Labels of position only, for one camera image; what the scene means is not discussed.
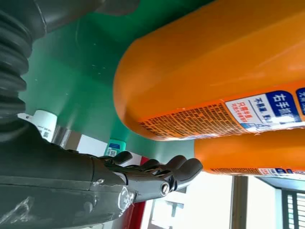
small bottle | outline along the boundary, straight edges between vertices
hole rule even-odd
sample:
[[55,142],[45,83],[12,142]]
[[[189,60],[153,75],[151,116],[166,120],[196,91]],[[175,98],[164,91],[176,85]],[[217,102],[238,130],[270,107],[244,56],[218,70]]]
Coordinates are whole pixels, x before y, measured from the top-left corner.
[[110,139],[105,151],[105,156],[116,156],[126,149],[126,142]]

window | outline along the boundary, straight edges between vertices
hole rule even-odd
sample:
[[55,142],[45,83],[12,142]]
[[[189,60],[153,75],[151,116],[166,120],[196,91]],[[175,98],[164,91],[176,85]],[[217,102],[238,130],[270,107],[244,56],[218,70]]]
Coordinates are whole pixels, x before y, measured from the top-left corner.
[[305,229],[305,194],[282,191],[283,229]]

blue label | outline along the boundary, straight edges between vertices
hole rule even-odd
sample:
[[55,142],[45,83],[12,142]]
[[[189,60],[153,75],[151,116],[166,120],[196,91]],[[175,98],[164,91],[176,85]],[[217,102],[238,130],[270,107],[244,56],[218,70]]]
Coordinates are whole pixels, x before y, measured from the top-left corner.
[[120,149],[119,144],[114,144],[114,143],[110,143],[109,147],[110,148],[114,148],[114,149]]
[[305,115],[305,88],[300,88],[297,91],[298,102],[300,103],[302,113]]
[[284,174],[286,173],[286,171],[285,169],[282,168],[276,168],[276,173],[278,174]]
[[301,122],[291,94],[275,91],[266,93],[266,96],[280,124]]

bottle label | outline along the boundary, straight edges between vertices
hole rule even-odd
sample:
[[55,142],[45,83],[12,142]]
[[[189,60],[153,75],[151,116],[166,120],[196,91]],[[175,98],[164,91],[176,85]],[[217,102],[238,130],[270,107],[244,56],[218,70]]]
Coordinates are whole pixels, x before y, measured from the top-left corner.
[[166,140],[305,127],[305,81],[178,108],[139,123]]
[[212,173],[220,175],[253,175],[268,177],[290,177],[304,179],[305,170],[291,168],[212,168]]

barcode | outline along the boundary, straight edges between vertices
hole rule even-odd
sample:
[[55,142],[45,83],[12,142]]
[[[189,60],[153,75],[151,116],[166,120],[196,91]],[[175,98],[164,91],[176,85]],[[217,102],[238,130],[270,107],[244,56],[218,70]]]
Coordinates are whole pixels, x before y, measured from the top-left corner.
[[109,156],[115,156],[117,154],[117,151],[115,150],[110,150]]
[[43,137],[47,138],[49,135],[49,132],[44,132]]

